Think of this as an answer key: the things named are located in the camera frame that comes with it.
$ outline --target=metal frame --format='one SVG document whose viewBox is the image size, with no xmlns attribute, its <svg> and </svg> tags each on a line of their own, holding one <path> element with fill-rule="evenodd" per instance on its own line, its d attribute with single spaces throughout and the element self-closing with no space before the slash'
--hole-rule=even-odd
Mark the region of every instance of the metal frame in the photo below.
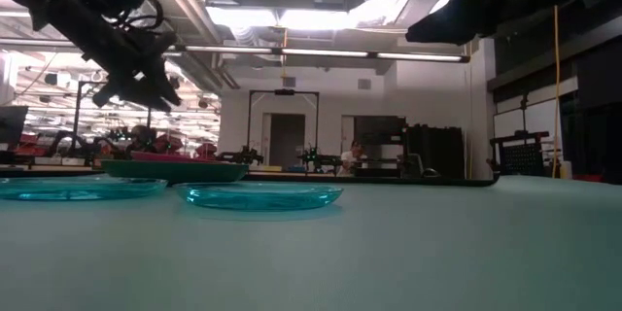
<svg viewBox="0 0 622 311">
<path fill-rule="evenodd" d="M 80 121 L 80 105 L 82 103 L 82 87 L 85 85 L 95 85 L 95 86 L 99 86 L 99 85 L 105 85 L 107 84 L 107 82 L 86 82 L 86 81 L 79 81 L 78 82 L 78 94 L 76 95 L 76 108 L 74 111 L 74 129 L 73 129 L 73 133 L 75 136 L 78 136 L 78 121 Z M 147 128 L 151 128 L 152 126 L 152 109 L 149 108 L 147 110 Z M 70 150 L 75 150 L 76 149 L 76 138 L 73 137 L 71 139 L 71 148 Z"/>
<path fill-rule="evenodd" d="M 249 115 L 246 123 L 246 146 L 251 147 L 251 113 L 253 112 L 253 95 L 256 93 L 274 93 L 277 95 L 278 90 L 250 90 L 249 91 Z M 320 130 L 320 92 L 316 91 L 294 91 L 294 95 L 297 94 L 310 94 L 316 98 L 315 108 L 315 148 L 318 148 L 318 135 Z"/>
</svg>

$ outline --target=ceiling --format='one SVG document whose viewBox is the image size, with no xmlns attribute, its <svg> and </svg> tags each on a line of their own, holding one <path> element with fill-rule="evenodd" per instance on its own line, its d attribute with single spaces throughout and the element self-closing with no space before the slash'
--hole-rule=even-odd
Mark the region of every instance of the ceiling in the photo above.
<svg viewBox="0 0 622 311">
<path fill-rule="evenodd" d="M 262 1 L 274 2 L 275 0 L 253 1 L 261 4 Z M 308 0 L 287 1 L 294 4 L 295 1 L 308 2 Z M 361 4 L 363 0 L 352 1 L 354 2 L 344 6 L 353 8 L 354 5 Z M 254 27 L 253 29 L 259 40 L 269 46 L 281 46 L 286 42 L 287 37 L 287 46 L 292 48 L 462 54 L 462 48 L 454 46 L 419 45 L 406 43 L 403 40 L 405 29 L 414 21 L 427 15 L 437 1 L 404 0 L 398 7 L 396 20 L 389 25 L 383 25 L 382 22 L 359 23 L 357 28 L 340 30 L 288 29 L 286 31 L 273 27 Z M 181 43 L 187 45 L 236 44 L 235 37 L 226 23 L 217 25 L 212 21 L 205 9 L 205 0 L 159 0 L 159 2 L 168 18 L 166 27 L 163 29 L 174 30 Z M 0 12 L 24 10 L 11 0 L 0 0 Z M 141 11 L 150 13 L 153 9 L 143 6 Z M 50 26 L 40 32 L 32 31 L 29 17 L 6 15 L 0 17 L 0 36 L 64 39 Z M 37 126 L 49 127 L 51 123 L 57 128 L 69 127 L 73 124 L 77 81 L 89 81 L 93 73 L 99 70 L 94 62 L 84 62 L 78 53 L 70 53 L 72 50 L 60 52 L 57 55 L 53 55 L 51 51 L 53 49 L 49 49 L 48 52 L 29 52 L 13 48 L 11 52 L 8 52 L 19 62 L 17 92 L 21 93 L 27 89 L 27 93 L 19 95 L 15 103 L 32 107 L 28 120 L 28 128 L 32 130 Z M 220 94 L 221 89 L 239 88 L 235 82 L 233 84 L 228 82 L 223 74 L 215 74 L 215 69 L 240 65 L 258 68 L 282 64 L 280 57 L 270 60 L 258 56 L 229 56 L 221 59 L 220 63 L 218 59 L 213 59 L 210 53 L 192 53 L 187 58 L 191 59 L 169 59 L 167 63 L 169 74 L 180 78 L 181 87 L 178 92 L 185 101 L 184 106 L 176 109 L 169 117 L 155 115 L 155 126 L 162 130 L 173 129 L 182 132 L 193 140 L 218 137 L 219 128 L 212 123 L 220 120 L 220 102 L 211 92 Z M 42 70 L 47 64 L 50 65 L 48 71 L 61 72 L 63 76 L 70 77 L 70 82 L 64 86 L 50 86 L 42 82 L 43 78 L 39 77 L 37 69 Z M 286 65 L 292 67 L 368 68 L 375 69 L 377 74 L 384 74 L 391 64 L 391 61 L 313 56 L 290 56 L 286 60 Z M 40 99 L 42 96 L 50 97 L 51 100 L 44 98 L 42 102 Z M 210 97 L 210 107 L 207 109 L 198 108 L 198 101 L 202 96 Z M 95 133 L 93 130 L 101 131 L 116 124 L 132 125 L 144 122 L 147 115 L 144 108 L 129 103 L 111 104 L 100 111 L 89 98 L 83 100 L 83 108 L 80 130 L 88 134 Z M 204 124 L 203 121 L 209 121 L 210 124 Z"/>
</svg>

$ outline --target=cable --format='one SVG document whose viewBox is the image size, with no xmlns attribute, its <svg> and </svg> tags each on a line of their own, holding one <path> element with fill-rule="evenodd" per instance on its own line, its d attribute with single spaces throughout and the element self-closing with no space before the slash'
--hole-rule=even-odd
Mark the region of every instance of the cable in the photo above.
<svg viewBox="0 0 622 311">
<path fill-rule="evenodd" d="M 553 179 L 555 179 L 555 172 L 557 169 L 557 138 L 558 138 L 558 127 L 557 123 L 559 122 L 559 113 L 560 113 L 560 78 L 561 78 L 561 65 L 560 65 L 560 24 L 559 24 L 559 9 L 558 6 L 555 5 L 553 8 L 553 12 L 555 14 L 554 17 L 554 27 L 555 27 L 555 70 L 556 70 L 556 80 L 555 80 L 555 132 L 553 139 Z"/>
</svg>

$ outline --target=table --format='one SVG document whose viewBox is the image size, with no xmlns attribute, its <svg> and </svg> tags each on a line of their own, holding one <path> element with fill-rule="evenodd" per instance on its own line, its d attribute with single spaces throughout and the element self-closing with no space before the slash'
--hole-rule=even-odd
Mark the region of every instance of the table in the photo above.
<svg viewBox="0 0 622 311">
<path fill-rule="evenodd" d="M 343 187 L 288 213 L 1 201 L 2 309 L 622 309 L 620 187 Z"/>
</svg>

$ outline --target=teal plate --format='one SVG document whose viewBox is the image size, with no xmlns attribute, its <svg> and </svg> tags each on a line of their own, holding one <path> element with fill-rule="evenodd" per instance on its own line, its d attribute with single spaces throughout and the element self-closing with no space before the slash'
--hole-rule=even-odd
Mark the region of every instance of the teal plate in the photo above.
<svg viewBox="0 0 622 311">
<path fill-rule="evenodd" d="M 321 208 L 331 204 L 343 189 L 295 184 L 180 184 L 174 187 L 194 205 L 245 211 L 284 211 Z"/>
<path fill-rule="evenodd" d="M 84 176 L 0 179 L 0 198 L 16 200 L 124 199 L 159 194 L 164 180 Z"/>
</svg>

